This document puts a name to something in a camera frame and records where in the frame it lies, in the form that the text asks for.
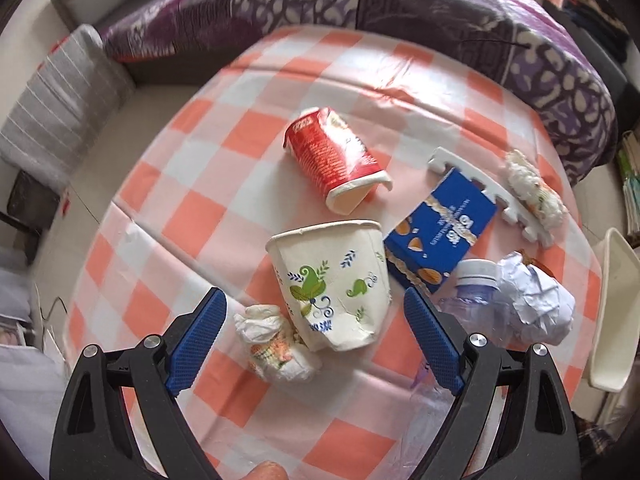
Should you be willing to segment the operator fingertip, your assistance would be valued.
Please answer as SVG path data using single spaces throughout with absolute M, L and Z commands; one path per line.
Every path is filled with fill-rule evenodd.
M 242 480 L 288 480 L 288 473 L 281 465 L 267 460 L 254 467 Z

